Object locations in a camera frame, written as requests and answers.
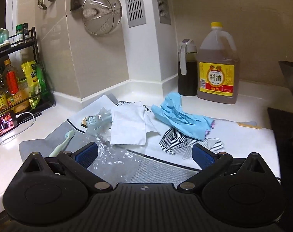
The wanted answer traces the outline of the clear plastic bag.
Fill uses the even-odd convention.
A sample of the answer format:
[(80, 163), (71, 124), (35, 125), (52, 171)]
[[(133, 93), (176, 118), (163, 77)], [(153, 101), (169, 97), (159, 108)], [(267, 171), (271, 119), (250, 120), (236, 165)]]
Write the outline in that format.
[(88, 170), (115, 186), (133, 181), (143, 157), (121, 145), (111, 145), (111, 125), (111, 111), (102, 108), (98, 114), (87, 119), (85, 136), (98, 146), (98, 156)]

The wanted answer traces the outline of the white paper napkin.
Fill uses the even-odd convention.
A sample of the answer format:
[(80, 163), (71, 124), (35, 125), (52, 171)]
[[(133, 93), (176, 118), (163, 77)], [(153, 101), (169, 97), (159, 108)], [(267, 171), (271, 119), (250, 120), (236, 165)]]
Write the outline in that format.
[(141, 103), (123, 104), (111, 110), (112, 145), (139, 145), (147, 142), (147, 134), (159, 134)]

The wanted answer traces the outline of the white geometric pattern placemat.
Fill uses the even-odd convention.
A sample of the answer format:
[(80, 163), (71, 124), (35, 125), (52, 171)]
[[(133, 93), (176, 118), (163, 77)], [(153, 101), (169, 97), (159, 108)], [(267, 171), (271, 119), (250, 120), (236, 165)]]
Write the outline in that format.
[(257, 152), (274, 175), (280, 176), (275, 136), (270, 129), (244, 127), (236, 122), (217, 119), (210, 134), (204, 140), (196, 140), (157, 120), (150, 109), (144, 111), (143, 122), (146, 130), (145, 144), (130, 142), (123, 144), (123, 147), (190, 169), (201, 168), (192, 158), (192, 147), (196, 143), (215, 154), (224, 151), (234, 158), (246, 158), (251, 152)]

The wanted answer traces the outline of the crumpled blue pink paper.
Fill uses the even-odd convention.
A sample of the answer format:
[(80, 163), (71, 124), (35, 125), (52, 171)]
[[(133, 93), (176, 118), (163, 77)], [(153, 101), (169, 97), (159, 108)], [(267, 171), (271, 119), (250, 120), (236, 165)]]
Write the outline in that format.
[(152, 105), (151, 111), (159, 121), (173, 127), (185, 136), (204, 140), (215, 120), (203, 115), (188, 114), (182, 110), (182, 98), (179, 93), (169, 93), (161, 106)]

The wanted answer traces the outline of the black gas stove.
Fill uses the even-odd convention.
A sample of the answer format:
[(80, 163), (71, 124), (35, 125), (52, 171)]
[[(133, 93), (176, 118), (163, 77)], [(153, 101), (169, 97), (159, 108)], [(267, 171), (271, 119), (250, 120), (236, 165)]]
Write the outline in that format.
[(280, 223), (286, 231), (293, 231), (293, 113), (274, 108), (268, 108), (267, 112), (276, 140), (281, 184), (286, 199), (286, 210)]

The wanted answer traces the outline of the smartphone with lit screen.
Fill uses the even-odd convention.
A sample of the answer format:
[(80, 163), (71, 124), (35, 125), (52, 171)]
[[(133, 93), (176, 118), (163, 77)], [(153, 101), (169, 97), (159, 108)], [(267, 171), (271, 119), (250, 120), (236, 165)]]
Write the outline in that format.
[(13, 111), (0, 116), (0, 137), (18, 126), (16, 115)]

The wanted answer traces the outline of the cooking wine jug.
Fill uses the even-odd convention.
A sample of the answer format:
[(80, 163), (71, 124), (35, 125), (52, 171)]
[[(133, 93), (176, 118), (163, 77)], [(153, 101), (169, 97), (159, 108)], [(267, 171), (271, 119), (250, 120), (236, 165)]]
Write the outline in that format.
[(197, 97), (203, 100), (235, 104), (239, 88), (239, 56), (233, 36), (220, 22), (211, 23), (211, 31), (197, 52)]

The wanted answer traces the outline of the yellow green snack bag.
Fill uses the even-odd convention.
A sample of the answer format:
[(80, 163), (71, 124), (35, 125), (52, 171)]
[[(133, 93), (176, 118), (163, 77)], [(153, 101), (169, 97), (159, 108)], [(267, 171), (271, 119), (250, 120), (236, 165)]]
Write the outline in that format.
[(48, 87), (40, 64), (35, 61), (27, 61), (21, 64), (29, 88), (29, 103), (35, 109), (40, 100), (49, 100)]

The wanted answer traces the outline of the dark soy sauce dispenser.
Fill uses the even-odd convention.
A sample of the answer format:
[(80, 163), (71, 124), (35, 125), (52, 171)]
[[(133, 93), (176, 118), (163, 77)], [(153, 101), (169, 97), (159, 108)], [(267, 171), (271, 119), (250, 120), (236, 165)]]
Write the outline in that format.
[(178, 93), (197, 96), (197, 47), (193, 39), (183, 39), (178, 45)]

